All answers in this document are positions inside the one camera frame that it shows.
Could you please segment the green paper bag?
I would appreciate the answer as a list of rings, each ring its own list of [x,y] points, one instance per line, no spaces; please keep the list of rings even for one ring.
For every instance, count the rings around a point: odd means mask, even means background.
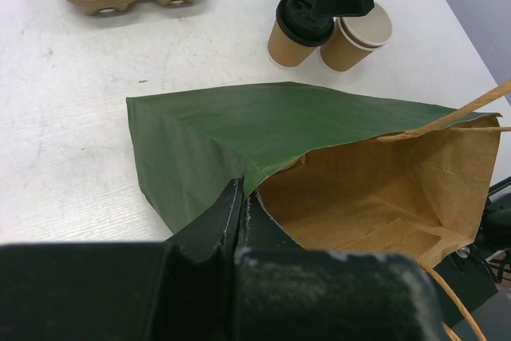
[[[140,189],[177,234],[230,180],[304,251],[158,269],[158,340],[453,340],[436,266],[473,242],[505,127],[482,108],[294,82],[130,97]]]

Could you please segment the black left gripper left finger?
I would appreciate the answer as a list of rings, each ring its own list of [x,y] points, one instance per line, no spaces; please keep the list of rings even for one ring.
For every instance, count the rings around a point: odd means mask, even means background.
[[[232,252],[239,231],[244,181],[228,182],[212,206],[165,241],[168,261],[205,265]]]

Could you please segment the black plastic cup lid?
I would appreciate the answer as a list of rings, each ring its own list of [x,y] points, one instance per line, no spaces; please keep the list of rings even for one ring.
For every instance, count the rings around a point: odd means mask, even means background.
[[[312,12],[314,2],[315,0],[280,0],[275,10],[275,20],[279,28],[301,46],[322,46],[334,33],[334,19],[315,16]]]

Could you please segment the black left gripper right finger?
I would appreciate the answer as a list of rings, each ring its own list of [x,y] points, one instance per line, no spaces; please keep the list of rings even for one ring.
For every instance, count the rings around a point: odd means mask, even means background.
[[[258,199],[247,199],[240,213],[237,254],[250,250],[304,251],[268,214]]]

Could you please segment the single brown paper cup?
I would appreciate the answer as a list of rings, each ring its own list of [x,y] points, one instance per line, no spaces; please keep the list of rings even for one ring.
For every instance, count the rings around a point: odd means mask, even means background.
[[[306,46],[293,41],[283,32],[278,22],[274,23],[267,42],[267,51],[272,60],[284,67],[302,64],[318,47],[317,44]]]

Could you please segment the brown paper cup stack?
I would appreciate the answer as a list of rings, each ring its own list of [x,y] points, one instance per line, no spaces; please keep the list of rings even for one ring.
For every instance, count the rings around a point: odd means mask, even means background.
[[[388,13],[376,3],[365,16],[336,18],[334,33],[320,48],[320,56],[332,70],[345,72],[382,48],[392,33]]]

